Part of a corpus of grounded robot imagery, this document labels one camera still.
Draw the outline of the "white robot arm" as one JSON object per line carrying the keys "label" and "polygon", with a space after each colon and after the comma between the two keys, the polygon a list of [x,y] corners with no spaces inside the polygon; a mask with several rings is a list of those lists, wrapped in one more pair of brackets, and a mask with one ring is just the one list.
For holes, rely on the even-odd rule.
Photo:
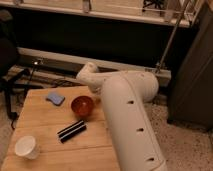
{"label": "white robot arm", "polygon": [[168,171],[144,107],[158,92],[156,76],[131,70],[100,73],[87,62],[76,79],[100,95],[121,171]]}

